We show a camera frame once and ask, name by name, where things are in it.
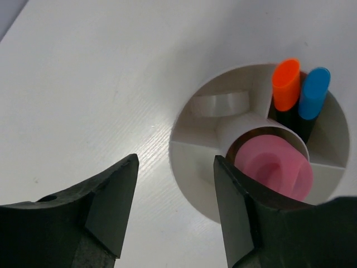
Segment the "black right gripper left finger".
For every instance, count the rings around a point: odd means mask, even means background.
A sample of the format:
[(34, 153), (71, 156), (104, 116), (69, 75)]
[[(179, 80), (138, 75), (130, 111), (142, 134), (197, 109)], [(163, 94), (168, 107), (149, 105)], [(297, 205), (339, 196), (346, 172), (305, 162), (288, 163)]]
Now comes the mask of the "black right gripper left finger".
[(113, 267), (127, 230), (139, 159), (36, 202), (1, 206), (2, 267)]

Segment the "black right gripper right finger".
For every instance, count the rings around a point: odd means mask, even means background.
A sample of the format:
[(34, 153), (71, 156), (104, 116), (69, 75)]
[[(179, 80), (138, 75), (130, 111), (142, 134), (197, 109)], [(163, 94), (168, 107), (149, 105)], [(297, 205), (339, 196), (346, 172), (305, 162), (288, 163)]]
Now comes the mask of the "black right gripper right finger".
[(214, 160), (216, 198), (229, 267), (355, 267), (356, 198), (310, 205)]

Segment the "pink capped marker tube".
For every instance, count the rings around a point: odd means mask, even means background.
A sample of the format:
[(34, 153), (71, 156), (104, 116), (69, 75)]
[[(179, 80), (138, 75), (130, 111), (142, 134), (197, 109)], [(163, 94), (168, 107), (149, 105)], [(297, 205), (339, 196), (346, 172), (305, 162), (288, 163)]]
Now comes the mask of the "pink capped marker tube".
[(238, 137), (226, 159), (246, 176), (289, 198), (303, 201), (313, 185), (313, 171), (302, 142), (279, 127), (260, 127)]

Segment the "clear tape roll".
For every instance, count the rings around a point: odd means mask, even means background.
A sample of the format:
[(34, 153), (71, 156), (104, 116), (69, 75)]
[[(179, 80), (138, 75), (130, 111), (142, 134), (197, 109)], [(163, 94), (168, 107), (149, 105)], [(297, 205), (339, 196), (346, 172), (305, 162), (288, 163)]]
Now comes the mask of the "clear tape roll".
[(190, 110), (194, 116), (206, 118), (244, 114), (250, 110), (249, 92), (195, 96), (190, 100)]

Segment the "orange highlighter cap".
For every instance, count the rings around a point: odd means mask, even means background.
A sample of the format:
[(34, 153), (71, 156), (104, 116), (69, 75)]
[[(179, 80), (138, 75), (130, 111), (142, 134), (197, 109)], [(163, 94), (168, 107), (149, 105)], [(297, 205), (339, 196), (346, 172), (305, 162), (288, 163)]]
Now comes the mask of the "orange highlighter cap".
[(286, 112), (300, 95), (300, 62), (290, 58), (279, 63), (272, 75), (273, 101), (276, 110)]

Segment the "blue highlighter cap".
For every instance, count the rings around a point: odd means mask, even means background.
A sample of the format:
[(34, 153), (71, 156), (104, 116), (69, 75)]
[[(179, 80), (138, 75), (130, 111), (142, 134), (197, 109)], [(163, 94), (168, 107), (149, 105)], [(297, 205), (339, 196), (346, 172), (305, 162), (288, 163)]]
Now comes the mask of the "blue highlighter cap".
[(327, 68), (318, 67), (311, 70), (301, 89), (298, 114), (304, 120), (316, 118), (324, 105), (329, 90), (331, 74)]

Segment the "black blue highlighter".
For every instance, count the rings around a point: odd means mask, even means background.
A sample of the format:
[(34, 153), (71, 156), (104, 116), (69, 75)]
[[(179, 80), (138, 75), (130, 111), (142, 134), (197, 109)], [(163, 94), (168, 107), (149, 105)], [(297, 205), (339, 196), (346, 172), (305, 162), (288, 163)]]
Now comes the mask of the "black blue highlighter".
[(304, 119), (301, 116), (298, 116), (296, 133), (304, 143), (308, 143), (316, 120), (317, 117), (313, 119)]

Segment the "black orange highlighter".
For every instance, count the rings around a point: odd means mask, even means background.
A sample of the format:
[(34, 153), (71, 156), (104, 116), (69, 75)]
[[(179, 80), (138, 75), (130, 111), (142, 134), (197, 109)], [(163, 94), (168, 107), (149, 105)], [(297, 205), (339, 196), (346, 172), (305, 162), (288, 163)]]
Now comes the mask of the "black orange highlighter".
[(276, 121), (294, 131), (298, 121), (297, 108), (292, 107), (287, 111), (279, 111), (276, 109)]

